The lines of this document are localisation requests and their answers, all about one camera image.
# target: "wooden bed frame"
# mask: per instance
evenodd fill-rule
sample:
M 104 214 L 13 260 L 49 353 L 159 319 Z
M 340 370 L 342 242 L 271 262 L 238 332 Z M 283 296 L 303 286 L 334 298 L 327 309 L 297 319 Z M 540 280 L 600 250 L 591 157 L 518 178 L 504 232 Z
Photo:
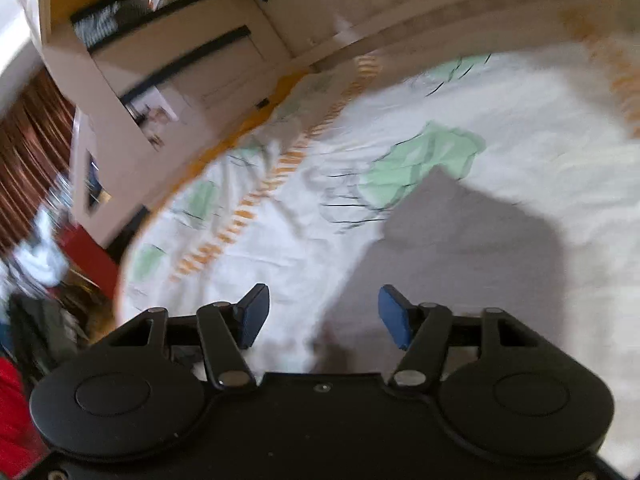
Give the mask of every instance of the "wooden bed frame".
M 640 0 L 197 0 L 90 54 L 72 19 L 98 1 L 22 4 L 44 62 L 78 107 L 72 213 L 103 246 L 141 205 L 154 206 L 187 163 L 232 131 L 287 73 L 392 52 L 419 36 L 442 60 L 537 46 L 569 39 L 558 20 L 563 9 L 589 7 L 606 29 L 637 26 L 627 18 L 640 9 Z M 206 45 L 212 50 L 197 65 L 182 62 Z M 163 82 L 168 68 L 176 70 Z M 169 126 L 173 140 L 159 151 L 123 104 L 123 95 L 145 81 L 159 81 L 167 102 L 181 110 L 180 121 Z M 89 154 L 111 196 L 91 212 L 84 185 Z

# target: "metal screw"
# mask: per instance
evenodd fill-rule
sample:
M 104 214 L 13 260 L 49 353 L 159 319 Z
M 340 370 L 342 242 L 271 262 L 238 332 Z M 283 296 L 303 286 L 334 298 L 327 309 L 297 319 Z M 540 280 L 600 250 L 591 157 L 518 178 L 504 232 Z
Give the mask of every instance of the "metal screw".
M 63 471 L 50 471 L 47 480 L 67 480 L 67 476 Z
M 398 386 L 419 386 L 427 377 L 418 370 L 400 370 L 394 374 L 394 381 Z
M 319 394 L 325 394 L 330 389 L 331 389 L 331 385 L 328 383 L 316 384 L 316 386 L 314 386 L 314 391 L 318 392 Z
M 249 384 L 251 377 L 242 370 L 229 370 L 222 372 L 218 377 L 218 382 L 225 388 L 240 388 Z

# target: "white cloth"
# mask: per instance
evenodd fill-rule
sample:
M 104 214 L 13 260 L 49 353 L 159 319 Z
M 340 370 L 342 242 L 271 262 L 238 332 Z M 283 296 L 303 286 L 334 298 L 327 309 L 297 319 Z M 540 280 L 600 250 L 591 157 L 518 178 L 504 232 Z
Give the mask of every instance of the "white cloth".
M 36 213 L 34 230 L 39 243 L 31 247 L 21 241 L 14 249 L 14 258 L 36 282 L 45 287 L 56 286 L 65 277 L 68 262 L 53 239 L 51 218 L 44 206 Z
M 562 339 L 554 342 L 612 389 L 616 416 L 602 455 L 636 473 L 640 146 L 629 141 L 609 83 L 577 44 L 494 54 L 424 72 L 428 61 L 420 53 L 382 59 L 383 72 L 373 85 L 312 140 L 299 168 L 261 202 L 238 240 L 200 272 L 169 280 L 184 253 L 216 233 L 283 146 L 321 118 L 353 79 L 350 66 L 308 76 L 247 138 L 245 148 L 212 162 L 130 248 L 119 321 L 152 305 L 172 315 L 193 314 L 203 304 L 237 301 L 255 283 L 267 283 L 271 313 L 247 355 L 249 364 L 257 372 L 312 370 L 324 313 L 364 251 L 381 237 L 393 203 L 404 197 L 398 182 L 419 182 L 429 171 L 427 163 L 409 160 L 422 153 L 417 140 L 417 151 L 394 150 L 423 135 L 437 145 L 439 165 L 463 177 L 464 186 L 542 217 L 558 234 L 564 305 Z M 475 156 L 469 152 L 473 146 Z M 451 150 L 467 153 L 468 160 L 447 160 Z M 414 168 L 409 177 L 404 170 L 389 176 L 389 170 L 406 165 Z M 198 209 L 196 194 L 216 198 Z M 190 207 L 197 211 L 188 217 Z M 447 221 L 430 226 L 439 228 L 449 229 Z M 482 229 L 474 236 L 475 250 L 484 250 Z M 461 312 L 491 305 L 450 306 Z

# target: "bed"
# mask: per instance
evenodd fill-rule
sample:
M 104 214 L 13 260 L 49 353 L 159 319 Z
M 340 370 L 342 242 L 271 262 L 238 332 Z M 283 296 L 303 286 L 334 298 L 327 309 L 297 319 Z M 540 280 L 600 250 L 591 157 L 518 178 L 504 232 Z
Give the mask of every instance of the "bed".
M 106 61 L 68 9 L 37 30 L 82 110 L 77 167 L 89 150 L 112 196 L 76 216 L 104 243 L 155 205 L 122 264 L 118 321 L 267 283 L 256 373 L 388 372 L 381 285 L 457 313 L 504 308 L 604 378 L 616 418 L 602 454 L 635 474 L 638 0 L 203 1 L 226 21 L 193 41 L 238 37 L 152 80 L 178 117 L 159 150 L 124 96 L 160 69 L 126 82 L 119 69 L 191 6 Z

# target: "wall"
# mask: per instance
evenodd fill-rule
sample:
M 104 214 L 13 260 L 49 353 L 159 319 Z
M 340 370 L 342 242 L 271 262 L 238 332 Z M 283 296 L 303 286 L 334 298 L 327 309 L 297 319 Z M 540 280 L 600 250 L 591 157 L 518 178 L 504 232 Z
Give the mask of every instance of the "wall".
M 41 65 L 18 0 L 0 0 L 0 116 Z

